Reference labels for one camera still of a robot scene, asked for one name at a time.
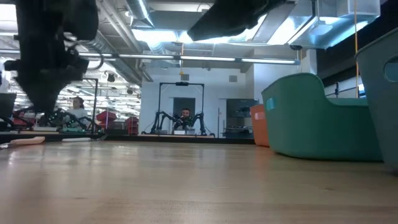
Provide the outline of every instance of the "wooden table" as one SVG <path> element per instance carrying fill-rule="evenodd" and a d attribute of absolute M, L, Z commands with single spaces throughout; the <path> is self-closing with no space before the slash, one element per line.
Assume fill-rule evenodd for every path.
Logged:
<path fill-rule="evenodd" d="M 383 164 L 267 148 L 47 143 L 0 152 L 0 223 L 398 223 Z"/>

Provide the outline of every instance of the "green container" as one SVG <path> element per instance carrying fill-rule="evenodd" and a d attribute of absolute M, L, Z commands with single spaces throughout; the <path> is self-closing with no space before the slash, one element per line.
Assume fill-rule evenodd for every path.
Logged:
<path fill-rule="evenodd" d="M 303 159 L 382 160 L 366 99 L 328 99 L 311 73 L 278 79 L 262 98 L 275 152 Z"/>
<path fill-rule="evenodd" d="M 356 59 L 384 162 L 398 172 L 398 28 L 362 48 Z"/>

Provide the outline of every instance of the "doorway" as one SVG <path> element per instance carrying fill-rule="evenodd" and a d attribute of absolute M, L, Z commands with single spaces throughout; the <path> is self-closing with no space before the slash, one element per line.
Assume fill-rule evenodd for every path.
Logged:
<path fill-rule="evenodd" d="M 191 115 L 195 115 L 195 98 L 174 98 L 173 103 L 173 114 L 181 116 L 181 111 L 184 108 L 188 108 L 191 111 Z"/>

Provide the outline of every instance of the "white wall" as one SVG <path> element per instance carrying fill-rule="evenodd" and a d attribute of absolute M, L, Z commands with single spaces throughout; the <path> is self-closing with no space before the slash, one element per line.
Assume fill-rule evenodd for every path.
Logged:
<path fill-rule="evenodd" d="M 299 72 L 296 65 L 254 65 L 254 98 L 262 103 L 261 92 L 279 78 Z"/>
<path fill-rule="evenodd" d="M 252 65 L 246 72 L 246 97 L 248 99 L 254 98 L 254 65 Z"/>
<path fill-rule="evenodd" d="M 301 61 L 300 72 L 317 74 L 317 50 L 307 50 L 307 56 Z"/>
<path fill-rule="evenodd" d="M 205 124 L 212 133 L 217 134 L 219 99 L 246 98 L 245 74 L 240 73 L 239 69 L 223 68 L 215 68 L 210 71 L 202 68 L 184 68 L 183 71 L 185 74 L 190 75 L 190 83 L 205 84 Z M 154 121 L 155 112 L 158 108 L 159 82 L 180 82 L 179 68 L 168 68 L 167 70 L 161 68 L 148 68 L 147 72 L 154 79 L 154 82 L 144 82 L 142 84 L 139 132 L 144 131 L 145 128 Z M 238 82 L 230 83 L 230 75 L 237 75 Z M 195 86 L 163 85 L 160 109 L 171 114 L 173 112 L 173 98 L 175 97 L 195 98 L 196 113 L 201 110 L 200 86 L 196 89 Z M 171 128 L 169 124 L 170 123 L 165 120 L 163 129 Z M 146 132 L 149 132 L 151 127 L 150 125 L 146 129 Z M 199 122 L 195 124 L 195 129 L 197 132 L 199 131 Z"/>
<path fill-rule="evenodd" d="M 340 94 L 338 95 L 338 97 L 339 98 L 355 98 L 356 97 L 355 84 L 356 84 L 356 77 L 349 78 L 347 80 L 339 82 Z M 361 77 L 359 77 L 359 79 L 358 79 L 358 84 L 359 85 L 362 84 Z M 335 89 L 336 89 L 335 84 L 325 87 L 326 97 L 336 98 Z"/>

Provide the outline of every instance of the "orange bin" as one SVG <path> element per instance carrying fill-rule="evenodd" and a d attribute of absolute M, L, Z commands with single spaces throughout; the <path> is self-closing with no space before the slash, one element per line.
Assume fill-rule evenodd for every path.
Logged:
<path fill-rule="evenodd" d="M 254 142 L 258 146 L 269 147 L 266 112 L 264 105 L 250 107 L 251 122 L 253 124 Z"/>

